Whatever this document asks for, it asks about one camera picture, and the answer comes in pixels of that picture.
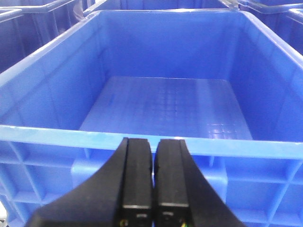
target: blue plastic crate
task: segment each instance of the blue plastic crate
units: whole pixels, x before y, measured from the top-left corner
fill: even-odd
[[[16,28],[16,25],[9,27],[11,33],[15,32],[16,35],[5,33],[6,30],[0,31],[0,35],[3,39],[6,39],[5,42],[11,46],[15,46],[14,49],[23,47],[23,52],[14,51],[13,49],[10,52],[10,58],[17,60],[28,56],[83,18],[79,0],[57,0],[40,6],[0,7],[2,11],[9,9],[21,9],[23,12],[23,16],[16,19],[18,21],[18,28]],[[21,37],[22,44],[19,43],[19,40],[16,41],[16,38],[19,36]],[[11,66],[2,61],[0,65],[0,72]]]
[[[0,6],[41,6],[54,0],[0,0]],[[96,3],[95,0],[80,0],[83,10]]]
[[[81,2],[83,10],[86,10],[87,8],[94,5],[96,3],[96,0],[81,0]]]
[[[303,9],[290,9],[281,24],[280,34],[300,54],[303,54]]]
[[[289,9],[303,8],[302,0],[238,0],[238,3],[240,10],[254,14],[283,39],[285,14]]]
[[[100,1],[86,11],[84,16],[108,9],[157,10],[157,9],[237,9],[233,0],[106,0]]]
[[[23,17],[20,9],[0,9],[0,72],[26,56],[19,32],[19,17]]]
[[[11,227],[123,137],[184,138],[249,227],[302,226],[303,56],[243,11],[101,11],[0,75]]]

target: plastic storage bin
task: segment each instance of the plastic storage bin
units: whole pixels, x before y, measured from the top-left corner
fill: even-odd
[[[0,0],[0,6],[41,6],[54,0]],[[83,10],[95,4],[95,0],[80,0]]]
[[[91,12],[105,9],[236,9],[237,4],[232,0],[106,0],[100,1],[84,12],[87,16]]]
[[[0,72],[8,69],[26,55],[19,32],[20,9],[0,9]]]
[[[302,225],[303,57],[248,12],[177,11],[92,13],[0,75],[10,226],[123,137],[182,137],[249,227]]]
[[[290,9],[281,25],[281,36],[303,54],[303,9]]]
[[[87,8],[91,7],[96,3],[95,0],[81,0],[81,2],[83,10],[86,10]]]
[[[292,8],[303,8],[302,0],[238,0],[240,10],[248,11],[284,39],[283,21]]]
[[[16,56],[12,56],[14,59],[21,59],[24,54],[28,56],[83,18],[79,0],[57,0],[40,6],[0,7],[0,10],[8,9],[21,9],[23,12],[23,16],[17,18],[16,32],[21,36],[24,53],[17,52]],[[9,34],[0,35],[5,36],[11,43],[16,39]],[[15,42],[15,46],[21,48],[19,40]]]

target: textured grid pattern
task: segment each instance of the textured grid pattern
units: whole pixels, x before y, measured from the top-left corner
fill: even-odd
[[[227,81],[113,77],[81,130],[250,140]]]

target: crate floor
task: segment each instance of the crate floor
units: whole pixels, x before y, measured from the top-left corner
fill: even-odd
[[[214,79],[111,77],[80,130],[252,139],[231,85]]]

